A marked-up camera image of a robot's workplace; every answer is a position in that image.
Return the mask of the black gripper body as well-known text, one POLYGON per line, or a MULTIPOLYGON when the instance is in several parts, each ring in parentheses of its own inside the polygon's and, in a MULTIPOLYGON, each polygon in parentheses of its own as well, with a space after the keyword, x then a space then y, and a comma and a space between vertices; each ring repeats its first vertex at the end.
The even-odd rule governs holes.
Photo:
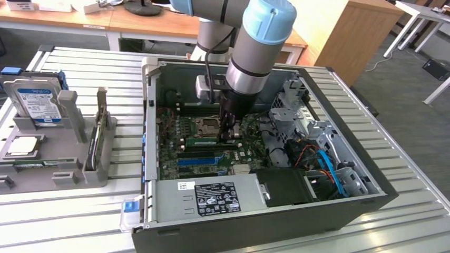
POLYGON ((241 94, 234 90, 222 90, 219 103, 219 117, 234 116, 235 119, 242 119, 251 111, 257 99, 255 94, 241 94))

